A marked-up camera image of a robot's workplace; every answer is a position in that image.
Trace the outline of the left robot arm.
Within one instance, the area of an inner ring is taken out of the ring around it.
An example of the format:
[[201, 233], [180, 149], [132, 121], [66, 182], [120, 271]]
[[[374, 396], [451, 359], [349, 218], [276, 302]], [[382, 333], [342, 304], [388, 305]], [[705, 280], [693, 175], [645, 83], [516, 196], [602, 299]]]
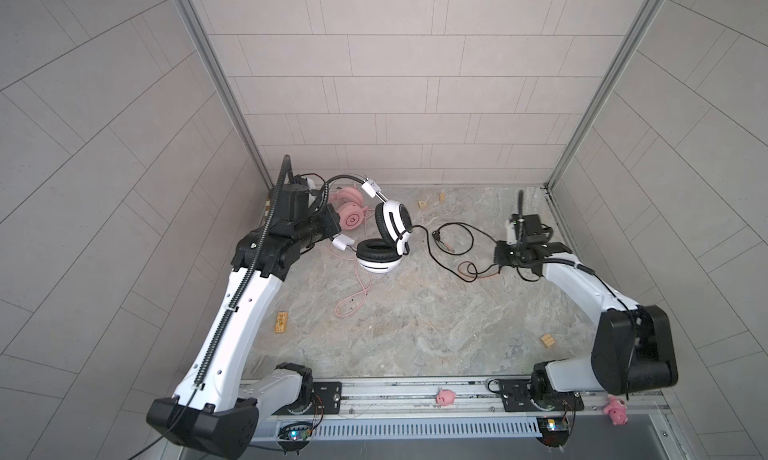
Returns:
[[335, 211], [309, 196], [309, 186], [284, 158], [265, 223], [238, 243], [221, 307], [192, 367], [174, 393], [154, 400], [147, 413], [146, 422], [160, 439], [237, 459], [260, 419], [283, 408], [313, 407], [311, 369], [289, 362], [258, 381], [249, 397], [239, 395], [247, 357], [290, 267], [340, 232]]

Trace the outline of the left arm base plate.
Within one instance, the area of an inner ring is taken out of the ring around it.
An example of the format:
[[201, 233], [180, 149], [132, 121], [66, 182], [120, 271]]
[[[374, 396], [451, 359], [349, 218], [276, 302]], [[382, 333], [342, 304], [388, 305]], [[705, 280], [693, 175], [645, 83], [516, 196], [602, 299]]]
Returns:
[[343, 384], [340, 381], [315, 381], [313, 383], [313, 401], [301, 407], [285, 406], [275, 412], [275, 415], [306, 416], [320, 413], [336, 415], [340, 412]]

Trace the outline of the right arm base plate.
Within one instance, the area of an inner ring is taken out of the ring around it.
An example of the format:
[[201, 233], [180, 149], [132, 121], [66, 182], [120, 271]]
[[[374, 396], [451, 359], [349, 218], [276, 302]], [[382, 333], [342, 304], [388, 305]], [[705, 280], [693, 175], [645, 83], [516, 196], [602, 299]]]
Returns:
[[536, 400], [532, 396], [529, 378], [489, 380], [487, 387], [491, 393], [501, 398], [504, 411], [507, 413], [579, 412], [585, 408], [582, 397], [575, 392], [547, 392]]

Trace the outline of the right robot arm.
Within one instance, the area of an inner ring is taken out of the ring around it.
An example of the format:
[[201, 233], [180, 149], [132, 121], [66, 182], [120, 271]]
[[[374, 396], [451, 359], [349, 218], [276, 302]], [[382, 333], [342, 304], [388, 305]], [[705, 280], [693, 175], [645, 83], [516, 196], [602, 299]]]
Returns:
[[662, 308], [618, 292], [561, 242], [498, 241], [494, 260], [553, 283], [596, 325], [589, 355], [534, 366], [529, 391], [538, 408], [553, 409], [560, 397], [576, 392], [629, 395], [677, 384], [671, 322]]

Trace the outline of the white black headphones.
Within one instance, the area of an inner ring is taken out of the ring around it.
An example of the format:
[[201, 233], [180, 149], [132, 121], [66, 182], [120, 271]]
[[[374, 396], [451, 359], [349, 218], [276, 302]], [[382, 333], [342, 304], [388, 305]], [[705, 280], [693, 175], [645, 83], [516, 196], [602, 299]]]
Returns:
[[340, 250], [353, 248], [358, 265], [364, 270], [372, 274], [388, 273], [400, 264], [404, 256], [410, 254], [409, 240], [413, 231], [410, 214], [404, 204], [389, 200], [374, 180], [354, 175], [338, 175], [324, 181], [322, 186], [317, 186], [313, 180], [309, 180], [308, 184], [311, 195], [319, 199], [323, 206], [332, 205], [330, 194], [338, 188], [351, 186], [363, 193], [366, 204], [374, 210], [373, 218], [379, 237], [368, 238], [355, 244], [353, 239], [341, 230], [332, 243]]

